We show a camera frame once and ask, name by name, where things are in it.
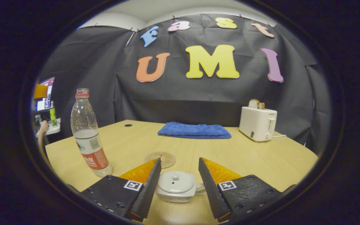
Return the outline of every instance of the monitor screen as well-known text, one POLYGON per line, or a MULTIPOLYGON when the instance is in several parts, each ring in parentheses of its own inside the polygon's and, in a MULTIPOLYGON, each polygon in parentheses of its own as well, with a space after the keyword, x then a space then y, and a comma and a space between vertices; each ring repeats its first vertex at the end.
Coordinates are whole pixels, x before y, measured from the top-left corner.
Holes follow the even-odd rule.
POLYGON ((50 108, 51 91, 53 89, 54 79, 55 77, 52 77, 40 83, 41 85, 48 86, 48 90, 47 97, 42 98, 42 100, 36 102, 35 110, 37 112, 48 110, 50 108))

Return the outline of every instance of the yellow letter m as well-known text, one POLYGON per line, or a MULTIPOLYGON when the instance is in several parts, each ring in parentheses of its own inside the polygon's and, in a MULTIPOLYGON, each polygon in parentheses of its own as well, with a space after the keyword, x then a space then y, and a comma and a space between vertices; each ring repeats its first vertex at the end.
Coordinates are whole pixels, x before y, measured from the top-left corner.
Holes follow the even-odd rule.
POLYGON ((219 64, 219 70, 216 75, 221 78, 238 78, 240 73, 236 70, 233 59, 234 47, 231 45, 218 45, 210 55, 202 46, 190 46, 186 52, 190 53, 190 71, 187 72, 187 78, 201 78, 203 72, 200 71, 200 64, 206 75, 211 77, 219 64))

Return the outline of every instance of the folded towel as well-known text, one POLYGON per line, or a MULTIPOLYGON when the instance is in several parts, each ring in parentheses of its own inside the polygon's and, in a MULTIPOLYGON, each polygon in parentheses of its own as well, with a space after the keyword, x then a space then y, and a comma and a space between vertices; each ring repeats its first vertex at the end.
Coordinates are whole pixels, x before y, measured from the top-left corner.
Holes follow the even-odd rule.
POLYGON ((157 134, 196 139, 231 138, 231 134, 220 125, 187 125, 178 122, 167 123, 157 134))

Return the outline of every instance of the round coaster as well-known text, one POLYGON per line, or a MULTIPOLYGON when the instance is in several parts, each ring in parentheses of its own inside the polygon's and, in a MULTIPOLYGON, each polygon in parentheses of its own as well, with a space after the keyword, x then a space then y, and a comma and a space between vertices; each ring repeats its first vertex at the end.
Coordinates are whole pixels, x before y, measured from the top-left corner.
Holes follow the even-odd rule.
POLYGON ((145 157, 145 162, 149 162, 159 157, 162 168, 169 168, 176 162, 176 158, 174 157, 174 155, 171 155, 170 153, 167 152, 153 152, 147 155, 147 157, 145 157))

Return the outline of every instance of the foam letter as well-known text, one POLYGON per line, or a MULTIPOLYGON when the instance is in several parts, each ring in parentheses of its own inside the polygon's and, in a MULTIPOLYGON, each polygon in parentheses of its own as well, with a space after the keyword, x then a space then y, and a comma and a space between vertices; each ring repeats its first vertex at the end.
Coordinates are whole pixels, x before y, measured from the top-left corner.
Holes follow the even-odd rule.
POLYGON ((260 25, 260 24, 251 24, 253 25, 254 27, 256 27, 261 33, 263 33, 264 35, 268 36, 268 37, 271 37, 271 38, 274 38, 274 34, 270 34, 269 32, 267 32, 267 28, 260 25))
POLYGON ((269 63, 269 74, 267 78, 274 82, 283 82, 284 78, 280 74, 279 63, 276 57, 277 53, 264 47, 262 47, 261 50, 266 54, 267 62, 269 63))
POLYGON ((219 70, 216 75, 221 78, 238 78, 240 73, 237 72, 233 59, 234 47, 231 45, 218 45, 212 55, 200 45, 186 48, 190 53, 190 71, 187 72, 187 78, 201 78, 203 72, 200 71, 200 64, 206 75, 211 77, 219 64, 219 70))
POLYGON ((170 56, 170 53, 168 52, 157 54, 156 70, 150 74, 147 73, 147 68, 149 61, 153 57, 142 57, 141 59, 139 59, 137 73, 136 73, 137 80, 144 83, 144 82, 151 82, 160 78, 160 76, 162 76, 163 71, 165 69, 166 58, 168 56, 170 56))
POLYGON ((217 22, 216 24, 221 28, 230 28, 230 29, 237 28, 237 25, 233 23, 234 21, 229 18, 217 17, 215 20, 217 22))
POLYGON ((190 28, 189 24, 190 22, 188 21, 180 21, 172 24, 171 27, 169 27, 167 30, 168 31, 187 30, 188 28, 190 28))
POLYGON ((148 45, 150 45, 152 42, 154 42, 154 40, 156 40, 156 36, 158 34, 158 32, 156 31, 156 29, 158 29, 158 26, 154 26, 152 27, 150 30, 148 30, 147 32, 145 32, 143 35, 141 35, 140 38, 144 39, 144 47, 147 47, 148 45))

